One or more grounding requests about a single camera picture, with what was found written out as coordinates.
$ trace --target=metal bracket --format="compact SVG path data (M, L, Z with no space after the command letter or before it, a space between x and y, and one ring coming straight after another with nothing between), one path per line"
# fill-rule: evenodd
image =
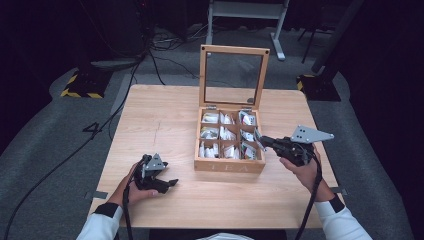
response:
M146 169L146 171L163 170L165 169L165 167L166 166L165 164L163 164L162 159L159 157L159 154L156 153L144 169Z
M334 135L298 125L291 140L297 143L313 143L333 139Z
M333 193L340 193L340 194L342 194L344 196L347 195L346 189L344 189L342 187L331 187L330 189L331 189L331 191L333 191Z

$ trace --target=yellow and black tape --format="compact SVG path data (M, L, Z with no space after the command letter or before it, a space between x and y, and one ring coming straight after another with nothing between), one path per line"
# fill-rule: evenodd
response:
M85 76L78 75L78 71L76 71L60 96L104 98L104 92L109 84L111 74L97 74L90 77L90 79L87 79Z
M300 75L296 77L296 85L297 85L297 90L303 92L303 83L302 83L302 79L305 78L315 78L316 76L314 75L308 75L308 74L304 74L304 75Z

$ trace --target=wire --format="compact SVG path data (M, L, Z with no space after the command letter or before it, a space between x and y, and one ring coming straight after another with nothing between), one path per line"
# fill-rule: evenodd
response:
M150 56L152 56L153 64L155 65L155 70L156 70L156 74L158 75L159 81L162 83L162 85L165 86L166 84L162 81L162 78L160 77L158 66L156 65L155 57L153 56L150 49L149 49L149 54L150 54Z
M91 17L91 15L90 15L90 13L88 12L88 10L87 10L87 8L85 7L85 5L81 2L81 0L78 0L78 2L80 3L80 5L81 5L81 7L82 7L82 9L84 10L84 12L85 12L85 14L87 15L87 17L88 17L88 19L90 20L90 22L91 22L91 24L93 25L93 27L94 27L94 29L96 30L96 32L97 32L97 35L99 35L99 37L100 37L100 39L106 44L106 46L112 51L112 52L114 52L114 53L116 53L117 55L119 55L119 56L122 56L122 57L130 57L130 58L133 58L133 57L140 57L141 55L143 55L143 53L145 52L144 51L144 48L143 48L143 51L141 51L141 53L140 54L136 54L136 55L126 55L126 54L123 54L123 53L121 53L121 52L119 52L119 51L117 51L117 50L115 50L112 46L110 46L110 44L106 41L106 39L103 37L103 35L102 35L102 33L100 32L100 30L99 30L99 28L96 26L96 24L94 23L94 20L93 20L93 18Z
M134 77L134 73L137 70L138 66L140 65L141 61L138 62L138 64L133 68L132 70L132 75L131 75L131 81ZM9 218L9 221L7 223L6 226L6 230L4 233L4 240L7 240L8 236L9 236L9 231L10 231L10 227L12 226L12 222L13 219L16 216L16 213L18 212L19 208L22 206L22 204L25 202L25 200L28 198L28 196L44 181L46 180L54 171L56 171L59 167L61 167L63 164L65 164L69 159L71 159L73 156L75 156L75 154L77 154L81 149L83 149L91 140L94 139L94 137L102 131L102 129L110 122L112 121L112 119L118 114L118 112L120 111L120 109L122 108L122 106L125 103L125 100L128 97L128 93L131 87L131 81L129 84L129 87L127 89L127 92L125 94L124 100L121 102L120 106L117 108L117 110L106 120L106 122L99 128L97 129L95 132L92 133L92 135L80 146L78 147L74 152L72 152L68 157L66 157L62 162L60 162L59 164L57 164L52 170L50 170L46 175L44 175L44 177L42 177L25 195L24 197L21 199L21 201L18 203L18 205L15 207L15 209L13 210L13 213L11 215L11 217Z
M130 214L128 212L128 201L129 201L128 199L129 199L129 192L130 192L130 183L133 181L135 172L140 167L140 165L143 164L143 163L144 163L144 157L137 163L137 166L134 168L133 172L131 173L130 178L128 179L127 185L125 186L125 190L122 193L122 195L123 195L123 197L122 197L122 207L123 207L123 210L124 210L125 222L126 222L126 225L127 225L127 233L128 233L128 239L129 240L133 239L131 221L130 221Z
M196 76L196 75L194 75L190 70L188 70L184 65L182 65L181 63L177 63L177 62L175 62L174 60L171 60L171 59L168 59L168 58L160 58L160 57L154 57L154 58L156 58L156 59L160 59L160 60L166 60L166 61L170 61L170 62L172 62L172 63L175 63L175 64L177 64L177 65L179 65L179 66L181 66L181 67L183 67L188 73L190 73L191 74L191 76L193 76L193 78L196 78L196 79L198 79L199 77L198 76Z
M309 214L312 210L312 206L314 204L315 201L315 197L317 195L317 191L318 191L318 186L322 180L322 168L321 168L321 163L318 161L317 156L315 155L315 153L309 153L307 152L307 154L309 154L310 156L312 156L312 158L315 160L315 162L317 163L317 175L315 176L315 182L314 182L314 186L312 188L312 193L311 193L311 198L309 199L309 203L308 206L306 207L306 211L305 211L305 215L303 216L303 220L302 220L302 224L300 225L300 228L296 234L296 240L300 239L300 237L302 236L303 231L305 230L305 226L306 226L306 222L308 221L308 217Z

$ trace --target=dark background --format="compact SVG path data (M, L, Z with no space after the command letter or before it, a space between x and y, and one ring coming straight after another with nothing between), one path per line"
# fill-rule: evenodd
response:
M150 24L170 28L184 38L188 26L206 19L207 2L143 1L149 9L143 17L149 21L142 23L136 15L139 9L131 5L134 1L122 9L111 0L84 1L92 20L78 1L2 1L0 153L51 101L49 86L55 79L71 68L89 66L90 61L116 57L91 21L103 26L98 30L115 49L132 54L139 51L140 38L150 34ZM402 195L417 239L424 236L423 197L419 196L424 183L423 37L422 1L364 1L325 64L323 79L331 81L337 71L346 78L357 118Z

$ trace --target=metal stand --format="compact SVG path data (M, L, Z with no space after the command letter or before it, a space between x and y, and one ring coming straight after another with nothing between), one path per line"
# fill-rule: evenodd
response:
M240 18L262 18L278 19L275 33L271 33L271 40L277 52L278 60L286 59L280 44L280 32L286 16L286 9L289 0L284 0L283 4L265 4L265 3L243 3L243 2L221 2L209 1L208 13L208 34L206 44L212 44L212 24L214 16L221 17L240 17Z

